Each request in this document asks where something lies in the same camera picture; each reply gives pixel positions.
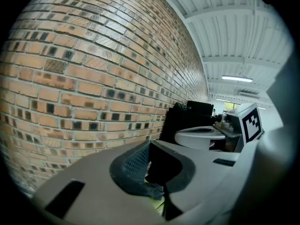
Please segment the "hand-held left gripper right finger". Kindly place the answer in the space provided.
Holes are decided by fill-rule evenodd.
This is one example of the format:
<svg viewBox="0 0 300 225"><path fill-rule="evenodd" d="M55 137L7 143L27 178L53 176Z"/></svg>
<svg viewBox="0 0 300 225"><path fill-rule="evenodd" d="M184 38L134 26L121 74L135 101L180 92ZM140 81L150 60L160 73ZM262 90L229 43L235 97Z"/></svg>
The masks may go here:
<svg viewBox="0 0 300 225"><path fill-rule="evenodd" d="M151 221L228 221L245 183L245 153L150 143L165 188L164 215Z"/></svg>

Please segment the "grey cardigan garment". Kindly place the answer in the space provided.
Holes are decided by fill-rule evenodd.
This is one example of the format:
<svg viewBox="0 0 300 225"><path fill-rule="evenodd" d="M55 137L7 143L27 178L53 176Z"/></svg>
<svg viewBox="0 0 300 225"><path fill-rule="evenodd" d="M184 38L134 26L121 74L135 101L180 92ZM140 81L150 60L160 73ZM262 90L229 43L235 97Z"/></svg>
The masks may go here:
<svg viewBox="0 0 300 225"><path fill-rule="evenodd" d="M164 196L164 187L156 183L136 183L127 188L127 193L137 196L145 196L154 200L161 200Z"/></svg>

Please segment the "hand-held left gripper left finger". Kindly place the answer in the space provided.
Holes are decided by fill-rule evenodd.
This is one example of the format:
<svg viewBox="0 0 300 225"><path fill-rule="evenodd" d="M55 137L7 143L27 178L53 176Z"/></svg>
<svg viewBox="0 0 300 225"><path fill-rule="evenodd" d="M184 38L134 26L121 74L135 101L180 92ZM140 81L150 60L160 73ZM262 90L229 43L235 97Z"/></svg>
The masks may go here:
<svg viewBox="0 0 300 225"><path fill-rule="evenodd" d="M159 225L149 198L124 192L112 179L113 160L134 142L87 155L47 180L32 202L54 225Z"/></svg>

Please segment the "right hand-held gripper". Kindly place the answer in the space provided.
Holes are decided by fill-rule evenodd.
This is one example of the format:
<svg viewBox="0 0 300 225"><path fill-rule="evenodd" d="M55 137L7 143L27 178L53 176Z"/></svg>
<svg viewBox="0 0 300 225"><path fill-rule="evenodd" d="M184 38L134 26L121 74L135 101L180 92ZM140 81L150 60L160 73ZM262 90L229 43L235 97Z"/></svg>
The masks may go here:
<svg viewBox="0 0 300 225"><path fill-rule="evenodd" d="M236 143L230 151L241 152L243 147L263 134L261 117L256 103L245 103L217 116L213 126L192 127L177 131L174 140L181 146L209 150L216 141Z"/></svg>

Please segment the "yellow-green cloth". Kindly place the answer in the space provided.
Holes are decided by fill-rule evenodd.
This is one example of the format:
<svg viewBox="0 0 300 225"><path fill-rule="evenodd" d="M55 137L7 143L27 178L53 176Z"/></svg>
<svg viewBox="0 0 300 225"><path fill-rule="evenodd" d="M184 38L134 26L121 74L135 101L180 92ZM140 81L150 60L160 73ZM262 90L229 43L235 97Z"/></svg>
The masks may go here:
<svg viewBox="0 0 300 225"><path fill-rule="evenodd" d="M146 179L144 180L146 185L149 200L154 209L162 215L165 203L164 188L156 183L149 183Z"/></svg>

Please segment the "black board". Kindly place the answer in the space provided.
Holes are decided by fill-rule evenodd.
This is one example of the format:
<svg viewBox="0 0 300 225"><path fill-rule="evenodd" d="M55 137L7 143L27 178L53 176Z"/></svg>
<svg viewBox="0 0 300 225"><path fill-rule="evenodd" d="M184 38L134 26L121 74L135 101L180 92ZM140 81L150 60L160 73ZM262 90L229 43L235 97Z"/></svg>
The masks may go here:
<svg viewBox="0 0 300 225"><path fill-rule="evenodd" d="M210 115L170 108L166 113L165 122L159 140L178 144L174 139L177 131L187 128L212 126L215 122L216 118Z"/></svg>

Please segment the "white ceiling tube light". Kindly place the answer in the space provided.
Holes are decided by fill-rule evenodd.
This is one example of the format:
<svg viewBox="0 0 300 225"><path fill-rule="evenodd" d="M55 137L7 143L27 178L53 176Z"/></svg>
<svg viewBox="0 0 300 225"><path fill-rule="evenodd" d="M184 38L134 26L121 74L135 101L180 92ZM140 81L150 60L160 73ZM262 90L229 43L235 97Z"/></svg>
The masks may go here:
<svg viewBox="0 0 300 225"><path fill-rule="evenodd" d="M240 77L240 76L230 76L230 75L223 75L223 80L229 80L229 81L239 81L239 82L245 82L245 83L252 83L253 79L248 77Z"/></svg>

